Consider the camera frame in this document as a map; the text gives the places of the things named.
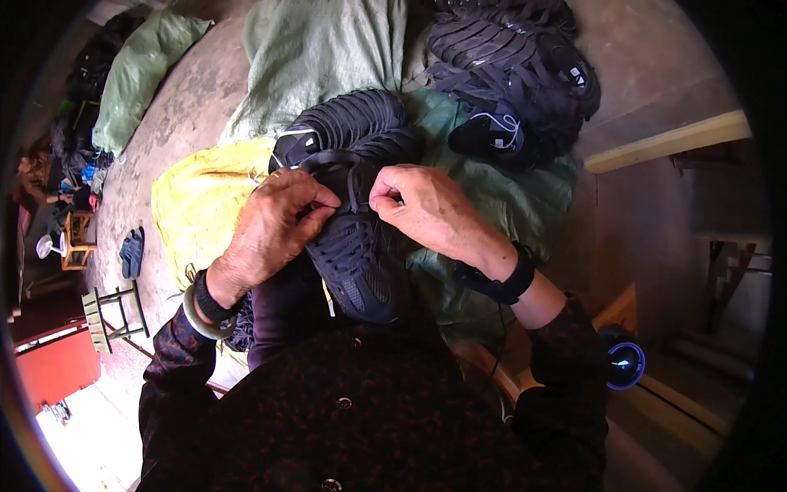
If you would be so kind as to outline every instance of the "white shoelace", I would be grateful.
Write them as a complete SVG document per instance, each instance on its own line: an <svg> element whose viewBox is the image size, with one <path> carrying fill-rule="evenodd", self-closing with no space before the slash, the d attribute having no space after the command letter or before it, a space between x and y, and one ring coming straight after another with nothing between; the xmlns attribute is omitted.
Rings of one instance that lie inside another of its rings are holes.
<svg viewBox="0 0 787 492"><path fill-rule="evenodd" d="M286 135L303 135L305 133L316 133L316 131L314 131L312 129L306 129L306 130L285 130L285 131L282 131L281 133L276 135L276 140L279 140L283 136L286 136ZM276 164L279 166L279 168L283 168L284 164L282 164L282 162L279 160L279 158L276 156L276 154L271 152L271 155L276 160ZM253 187L258 187L258 186L260 186L260 182L257 181L257 178L260 177L260 174L262 174L263 171L259 171L257 174L254 175L254 177L251 177L251 172L254 170L255 167L256 166L252 166L252 168L249 169L249 172L248 172L247 176L249 177L249 180L251 181L252 186ZM290 169L297 169L297 165L290 166Z"/></svg>
<svg viewBox="0 0 787 492"><path fill-rule="evenodd" d="M505 146L499 146L499 145L497 145L496 142L495 143L490 143L490 146L492 146L492 147L494 147L496 149L510 149L514 145L514 143L516 142L516 132L519 131L520 123L513 116L511 116L510 114L503 115L503 122L502 123L500 122L500 120L498 120L496 117L494 117L494 115L491 115L489 113L478 113L478 114L472 116L470 119L472 120L472 119L478 118L478 117L489 117L492 121L497 123L497 126L499 126L500 128L503 128L503 130L505 130L508 133L513 135L512 138L511 138L511 142L509 142Z"/></svg>

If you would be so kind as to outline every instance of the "shirt button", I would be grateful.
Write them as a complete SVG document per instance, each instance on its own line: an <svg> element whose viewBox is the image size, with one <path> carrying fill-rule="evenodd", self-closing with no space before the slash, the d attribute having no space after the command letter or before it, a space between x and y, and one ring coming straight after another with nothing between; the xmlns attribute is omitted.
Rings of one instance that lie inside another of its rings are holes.
<svg viewBox="0 0 787 492"><path fill-rule="evenodd" d="M334 479L325 479L323 480L323 490L329 490L330 492L339 492L342 489L341 483L338 480Z"/></svg>

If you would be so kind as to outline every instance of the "blue slipper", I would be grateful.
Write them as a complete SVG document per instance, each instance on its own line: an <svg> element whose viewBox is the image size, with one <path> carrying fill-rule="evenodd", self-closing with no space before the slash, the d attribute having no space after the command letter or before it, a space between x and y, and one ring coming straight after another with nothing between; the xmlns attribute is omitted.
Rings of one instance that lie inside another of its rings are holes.
<svg viewBox="0 0 787 492"><path fill-rule="evenodd" d="M142 227L131 231L133 239L129 245L130 274L132 279L137 279L142 271L142 254L145 252L145 230Z"/></svg>
<svg viewBox="0 0 787 492"><path fill-rule="evenodd" d="M134 232L129 232L126 239L123 240L123 245L120 247L120 259L123 261L121 273L124 279L131 278L131 242L134 241Z"/></svg>

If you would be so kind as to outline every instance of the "black cable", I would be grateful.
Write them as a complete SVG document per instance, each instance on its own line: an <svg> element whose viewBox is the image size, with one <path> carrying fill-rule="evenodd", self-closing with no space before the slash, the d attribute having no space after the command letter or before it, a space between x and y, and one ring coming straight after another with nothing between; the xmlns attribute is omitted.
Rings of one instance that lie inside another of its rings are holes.
<svg viewBox="0 0 787 492"><path fill-rule="evenodd" d="M497 304L497 313L500 315L500 326L503 328L503 344L500 347L500 351L497 353L497 357L495 357L494 366L492 366L492 372L490 372L489 376L486 377L486 383L484 383L484 386L481 388L481 394L486 392L490 383L492 382L492 378L494 377L494 373L497 370L497 366L500 364L500 359L503 357L505 342L508 339L508 330L505 327L505 320L503 320L503 308L499 303Z"/></svg>

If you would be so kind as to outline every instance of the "yellow sack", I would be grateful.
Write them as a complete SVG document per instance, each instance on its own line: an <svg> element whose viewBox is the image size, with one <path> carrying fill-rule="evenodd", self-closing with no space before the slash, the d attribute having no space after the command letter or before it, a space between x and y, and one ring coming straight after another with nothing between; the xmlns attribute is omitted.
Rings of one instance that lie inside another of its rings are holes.
<svg viewBox="0 0 787 492"><path fill-rule="evenodd" d="M182 290L191 284L187 272L207 268L229 246L255 178L268 175L275 143L263 137L200 150L153 183L153 222Z"/></svg>

